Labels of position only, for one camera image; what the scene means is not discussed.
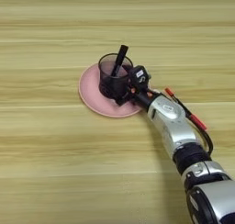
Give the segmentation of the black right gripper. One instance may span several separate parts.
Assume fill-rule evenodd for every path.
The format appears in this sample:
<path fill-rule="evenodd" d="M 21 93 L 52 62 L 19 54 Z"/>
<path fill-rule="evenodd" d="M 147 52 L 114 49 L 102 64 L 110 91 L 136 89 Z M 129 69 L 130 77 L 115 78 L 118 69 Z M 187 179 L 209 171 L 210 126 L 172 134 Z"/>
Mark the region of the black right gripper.
<path fill-rule="evenodd" d="M 133 76 L 136 68 L 131 65 L 122 65 L 128 76 Z M 109 99 L 114 100 L 119 106 L 130 102 L 134 106 L 139 106 L 148 111 L 151 103 L 160 95 L 149 88 L 137 89 L 129 87 L 125 93 L 125 86 L 115 83 L 101 83 L 99 85 L 100 93 Z"/>

